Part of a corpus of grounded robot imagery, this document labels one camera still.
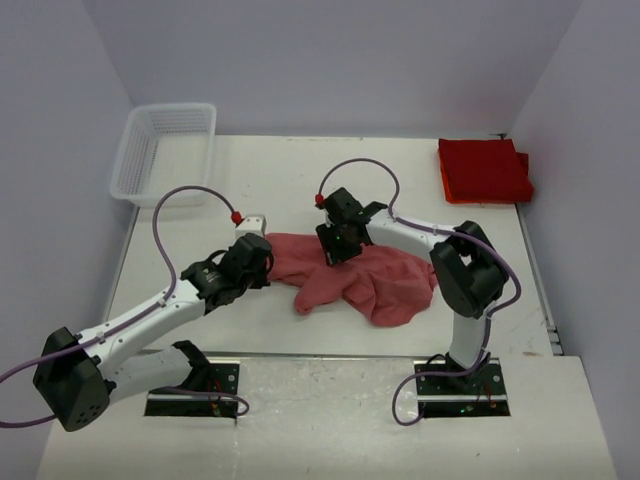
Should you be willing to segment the white plastic basket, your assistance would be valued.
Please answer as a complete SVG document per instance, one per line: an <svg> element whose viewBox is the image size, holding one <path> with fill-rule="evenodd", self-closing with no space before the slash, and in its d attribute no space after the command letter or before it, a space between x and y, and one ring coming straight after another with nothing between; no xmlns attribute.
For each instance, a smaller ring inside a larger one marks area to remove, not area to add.
<svg viewBox="0 0 640 480"><path fill-rule="evenodd" d="M209 185L217 110L208 103L150 104L128 116L115 156L111 197L154 208L169 191Z"/></svg>

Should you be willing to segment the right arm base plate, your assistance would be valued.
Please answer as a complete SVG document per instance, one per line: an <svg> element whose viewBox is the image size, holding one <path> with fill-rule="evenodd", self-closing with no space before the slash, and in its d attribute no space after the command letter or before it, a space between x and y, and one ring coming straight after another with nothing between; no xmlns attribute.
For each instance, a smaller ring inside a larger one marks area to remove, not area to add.
<svg viewBox="0 0 640 480"><path fill-rule="evenodd" d="M497 358L466 377L438 377L423 372L453 369L442 355L418 361L414 370L419 413L423 419L508 417L511 415L502 368Z"/></svg>

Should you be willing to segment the pink t shirt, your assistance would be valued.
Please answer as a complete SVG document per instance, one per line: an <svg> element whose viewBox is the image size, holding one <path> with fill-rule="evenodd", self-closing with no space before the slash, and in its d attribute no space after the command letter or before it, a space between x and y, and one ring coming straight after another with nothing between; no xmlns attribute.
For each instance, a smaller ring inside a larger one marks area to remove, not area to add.
<svg viewBox="0 0 640 480"><path fill-rule="evenodd" d="M428 261L395 248L368 246L330 266L313 235L270 233L266 239L274 256L269 279L298 289L293 305L301 315L343 300L376 327L398 327L430 307L438 285Z"/></svg>

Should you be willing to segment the folded dark red t shirt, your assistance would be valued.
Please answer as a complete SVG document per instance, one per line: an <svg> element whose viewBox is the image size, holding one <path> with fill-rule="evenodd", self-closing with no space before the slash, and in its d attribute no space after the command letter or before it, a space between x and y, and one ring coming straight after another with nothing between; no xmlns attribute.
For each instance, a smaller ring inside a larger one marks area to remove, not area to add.
<svg viewBox="0 0 640 480"><path fill-rule="evenodd" d="M445 199L451 204L530 202L529 155L510 139L438 140Z"/></svg>

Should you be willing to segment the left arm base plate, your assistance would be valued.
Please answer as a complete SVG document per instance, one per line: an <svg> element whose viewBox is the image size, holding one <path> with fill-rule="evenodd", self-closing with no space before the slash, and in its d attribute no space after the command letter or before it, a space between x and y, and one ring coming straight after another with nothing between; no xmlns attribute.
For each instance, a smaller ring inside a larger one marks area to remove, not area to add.
<svg viewBox="0 0 640 480"><path fill-rule="evenodd" d="M246 409L233 398L238 395L240 361L231 358L209 358L209 361L207 373L180 386L180 389L205 392L205 395L182 395L168 389L153 390L147 395L144 416L237 420Z"/></svg>

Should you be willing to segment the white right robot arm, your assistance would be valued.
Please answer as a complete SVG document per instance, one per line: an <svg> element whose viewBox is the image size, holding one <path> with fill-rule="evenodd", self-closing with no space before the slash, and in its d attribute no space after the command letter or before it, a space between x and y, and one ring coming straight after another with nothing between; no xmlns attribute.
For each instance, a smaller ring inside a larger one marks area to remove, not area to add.
<svg viewBox="0 0 640 480"><path fill-rule="evenodd" d="M430 262L454 314L447 383L459 393L477 386L487 357L489 312L509 279L482 228L470 221L438 227L402 219L384 203L362 205L344 188L327 197L316 194L315 206L325 213L316 234L330 266L361 255L366 246L392 247Z"/></svg>

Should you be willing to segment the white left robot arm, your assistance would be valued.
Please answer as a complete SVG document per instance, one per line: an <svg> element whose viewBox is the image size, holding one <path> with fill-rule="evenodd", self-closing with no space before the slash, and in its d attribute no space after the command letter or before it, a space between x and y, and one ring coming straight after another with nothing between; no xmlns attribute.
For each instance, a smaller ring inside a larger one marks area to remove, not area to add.
<svg viewBox="0 0 640 480"><path fill-rule="evenodd" d="M174 329L233 303L249 289L268 286L271 244L247 233L227 250L195 262L151 300L102 326L47 338L33 383L67 432L95 421L112 404L152 390L193 395L211 372L191 341L154 354L144 348Z"/></svg>

